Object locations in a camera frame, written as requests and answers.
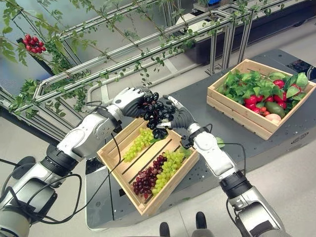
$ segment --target tomato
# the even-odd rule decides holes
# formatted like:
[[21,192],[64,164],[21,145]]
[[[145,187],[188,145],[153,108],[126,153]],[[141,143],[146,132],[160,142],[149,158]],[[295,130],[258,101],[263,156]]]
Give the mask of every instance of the tomato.
[[256,96],[257,102],[261,102],[263,100],[263,95]]
[[257,114],[260,113],[260,109],[257,108],[257,107],[255,107],[254,109],[252,109],[252,111],[255,112],[255,113],[257,113]]
[[273,83],[274,85],[277,85],[280,89],[282,89],[285,85],[285,82],[282,80],[275,80]]
[[299,89],[300,91],[297,92],[295,95],[298,95],[299,93],[301,93],[302,89],[297,85],[297,84],[292,84],[292,86],[296,87],[297,89]]
[[255,103],[253,103],[253,104],[245,104],[245,107],[246,108],[248,108],[248,109],[250,109],[250,110],[253,110],[254,108],[256,108],[256,104]]
[[269,114],[270,114],[269,111],[265,111],[265,112],[263,113],[263,116],[265,117],[265,116],[267,116],[267,115],[269,115]]
[[270,96],[268,96],[267,98],[266,98],[266,102],[267,101],[270,101],[270,102],[273,102],[273,97],[270,95]]
[[284,91],[282,94],[282,98],[280,98],[278,95],[274,95],[273,99],[277,102],[283,102],[286,101],[286,92]]
[[244,99],[245,104],[255,104],[257,102],[257,97],[255,95],[251,95],[248,99]]
[[284,110],[286,109],[287,105],[284,101],[278,102],[278,105],[280,105]]

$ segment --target black connector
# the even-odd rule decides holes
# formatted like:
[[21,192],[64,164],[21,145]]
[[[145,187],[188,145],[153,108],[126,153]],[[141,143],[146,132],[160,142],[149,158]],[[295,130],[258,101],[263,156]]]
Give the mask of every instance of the black connector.
[[70,174],[78,164],[78,161],[52,145],[48,146],[46,155],[40,163],[61,177]]
[[252,185],[241,171],[237,171],[220,182],[229,199],[238,197],[252,188]]

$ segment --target red berry cluster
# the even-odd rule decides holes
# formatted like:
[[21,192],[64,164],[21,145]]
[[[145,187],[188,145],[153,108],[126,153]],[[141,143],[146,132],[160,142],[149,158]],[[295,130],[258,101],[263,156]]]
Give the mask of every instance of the red berry cluster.
[[30,35],[26,35],[23,39],[23,44],[25,45],[26,50],[32,53],[42,53],[43,51],[46,51],[44,43],[39,41],[36,36],[31,37]]
[[157,174],[162,172],[162,165],[167,161],[167,158],[160,155],[154,160],[153,167],[149,166],[144,171],[139,171],[136,181],[133,182],[133,189],[136,195],[144,194],[144,198],[148,198],[148,194],[152,194],[151,188],[156,184]]

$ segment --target green fruit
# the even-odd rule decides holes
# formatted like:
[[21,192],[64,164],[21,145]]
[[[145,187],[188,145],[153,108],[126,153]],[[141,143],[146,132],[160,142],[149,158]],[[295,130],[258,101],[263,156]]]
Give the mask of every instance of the green fruit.
[[281,117],[281,119],[284,118],[285,111],[280,105],[274,102],[270,102],[270,101],[267,101],[265,105],[266,105],[267,111],[269,111],[271,114],[277,114]]

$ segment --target table surface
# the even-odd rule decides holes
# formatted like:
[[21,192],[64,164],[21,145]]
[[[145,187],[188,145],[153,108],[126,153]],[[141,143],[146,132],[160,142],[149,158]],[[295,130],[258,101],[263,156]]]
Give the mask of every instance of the table surface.
[[[286,65],[297,61],[298,58],[276,49],[260,54],[252,58],[252,60],[294,74],[296,72]],[[227,71],[228,70],[212,75],[195,84],[176,91],[171,95],[177,98],[189,109],[189,111],[191,111],[200,125],[212,123],[212,134],[223,138],[227,143],[242,143],[246,149],[247,158],[254,157],[276,147],[289,138],[295,137],[304,131],[308,131],[316,125],[316,112],[313,103],[310,103],[316,99],[316,93],[313,93],[298,111],[289,118],[289,120],[286,121],[269,140],[265,141],[254,133],[248,131],[246,128],[206,103],[207,87]],[[122,122],[122,125],[126,126],[131,122],[131,119],[126,118]],[[177,132],[180,134],[186,133],[185,130],[181,129],[177,130]],[[239,146],[227,145],[224,150],[236,163],[241,163],[243,160],[242,150]],[[197,184],[201,181],[202,177],[203,179],[212,178],[211,172],[205,167],[204,159],[200,159],[177,186],[173,194],[191,185]],[[97,161],[87,161],[86,169],[86,199],[90,199],[104,180],[105,175],[108,174],[108,171],[104,166],[102,167],[102,165],[98,164]],[[177,203],[177,196],[173,194],[164,204],[171,206],[173,203]],[[168,208],[166,205],[161,207],[162,210]],[[133,220],[130,220],[131,218],[134,218],[134,221],[146,219],[146,217],[142,217],[137,213],[128,197],[122,192],[122,189],[115,178],[110,176],[110,179],[105,182],[93,201],[87,207],[87,225],[91,229],[124,226],[128,225],[128,223],[133,223]]]

